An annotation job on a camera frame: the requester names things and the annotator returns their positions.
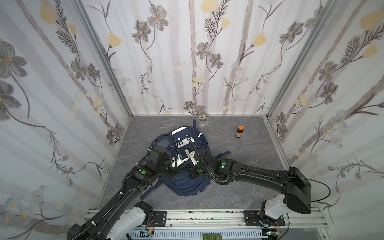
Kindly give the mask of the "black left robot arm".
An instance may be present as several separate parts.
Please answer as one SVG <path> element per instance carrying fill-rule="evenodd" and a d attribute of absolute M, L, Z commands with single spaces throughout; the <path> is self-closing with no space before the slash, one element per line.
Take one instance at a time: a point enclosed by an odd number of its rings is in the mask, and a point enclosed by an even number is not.
<path fill-rule="evenodd" d="M 119 239 L 129 231 L 120 231 L 118 236 L 117 222 L 126 211 L 128 205 L 142 195 L 160 176 L 173 178 L 181 169 L 172 169 L 169 164 L 145 163 L 136 165 L 122 180 L 120 190 L 110 201 L 83 225 L 73 225 L 67 233 L 68 240 L 112 240 Z"/>

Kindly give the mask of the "navy blue student backpack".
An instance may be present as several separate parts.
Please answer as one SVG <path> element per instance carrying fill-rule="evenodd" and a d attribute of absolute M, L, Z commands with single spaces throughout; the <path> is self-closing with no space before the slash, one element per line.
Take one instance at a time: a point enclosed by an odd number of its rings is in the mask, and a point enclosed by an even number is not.
<path fill-rule="evenodd" d="M 191 177 L 186 167 L 193 167 L 197 163 L 198 155 L 190 145 L 193 142 L 197 150 L 206 150 L 210 152 L 208 140 L 204 134 L 197 128 L 197 121 L 193 120 L 192 126 L 182 126 L 167 134 L 157 137 L 150 145 L 149 149 L 154 147 L 166 148 L 173 160 L 177 161 L 176 174 L 166 174 L 160 177 L 160 180 L 145 193 L 140 196 L 144 200 L 154 189 L 162 184 L 166 185 L 172 192 L 180 197 L 197 195 L 202 192 L 211 183 L 207 177 L 196 175 Z"/>

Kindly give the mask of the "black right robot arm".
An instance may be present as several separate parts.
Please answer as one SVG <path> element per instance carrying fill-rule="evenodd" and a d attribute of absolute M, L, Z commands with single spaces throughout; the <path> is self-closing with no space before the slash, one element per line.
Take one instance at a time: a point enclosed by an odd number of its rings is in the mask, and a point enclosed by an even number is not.
<path fill-rule="evenodd" d="M 192 161 L 188 167 L 191 177 L 205 176 L 218 185 L 233 181 L 245 182 L 278 192 L 265 200 L 258 213 L 261 225 L 269 225 L 288 213 L 308 215 L 312 212 L 312 185 L 295 167 L 288 170 L 268 170 L 244 165 L 231 159 L 217 159 L 206 150 L 187 151 Z"/>

